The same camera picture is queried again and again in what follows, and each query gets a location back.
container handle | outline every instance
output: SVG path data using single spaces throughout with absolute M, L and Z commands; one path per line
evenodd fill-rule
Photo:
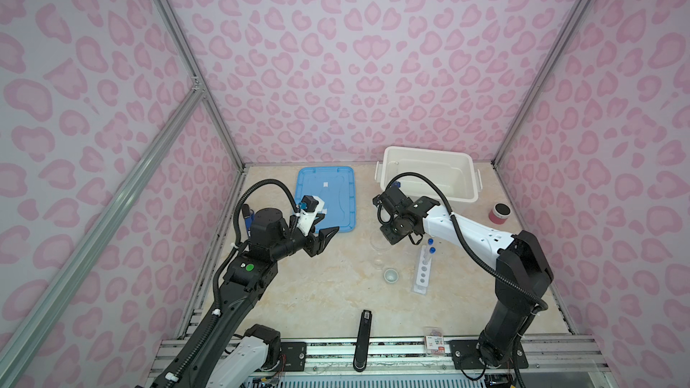
M 482 173 L 479 172 L 479 169 L 477 170 L 477 181 L 479 182 L 479 191 L 481 192 L 484 189 L 484 183 L 482 183 Z
M 376 171 L 374 172 L 374 181 L 379 181 L 379 179 L 380 179 L 379 178 L 379 163 L 381 163 L 381 162 L 376 161 Z

acrylic panel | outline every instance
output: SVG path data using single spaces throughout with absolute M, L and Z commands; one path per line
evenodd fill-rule
M 237 171 L 194 112 L 20 387 L 133 387 L 172 337 Z
M 492 159 L 574 0 L 170 0 L 246 162 Z
M 500 168 L 622 387 L 690 380 L 688 0 L 596 0 Z
M 190 88 L 151 0 L 0 0 L 0 347 Z

glass beaker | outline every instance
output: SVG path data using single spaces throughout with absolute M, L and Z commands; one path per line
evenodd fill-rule
M 372 250 L 374 250 L 374 255 L 371 258 L 371 264 L 375 269 L 381 270 L 384 268 L 384 255 L 386 252 L 391 250 L 391 243 L 388 242 L 384 234 L 376 229 L 369 236 L 369 244 Z

white plastic bin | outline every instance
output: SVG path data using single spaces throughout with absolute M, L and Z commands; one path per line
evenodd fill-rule
M 416 172 L 431 180 L 448 198 L 456 213 L 475 203 L 482 190 L 482 176 L 466 153 L 388 147 L 383 164 L 376 162 L 375 180 L 381 184 L 381 190 L 385 190 L 388 182 L 403 172 Z M 419 178 L 407 176 L 398 181 L 400 190 L 412 200 L 424 195 L 440 202 L 436 192 Z

blue plastic lid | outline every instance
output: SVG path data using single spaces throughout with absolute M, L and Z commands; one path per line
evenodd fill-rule
M 355 172 L 350 167 L 302 168 L 295 190 L 296 201 L 305 195 L 318 196 L 325 203 L 326 217 L 316 224 L 322 228 L 340 227 L 340 232 L 352 231 L 356 223 Z

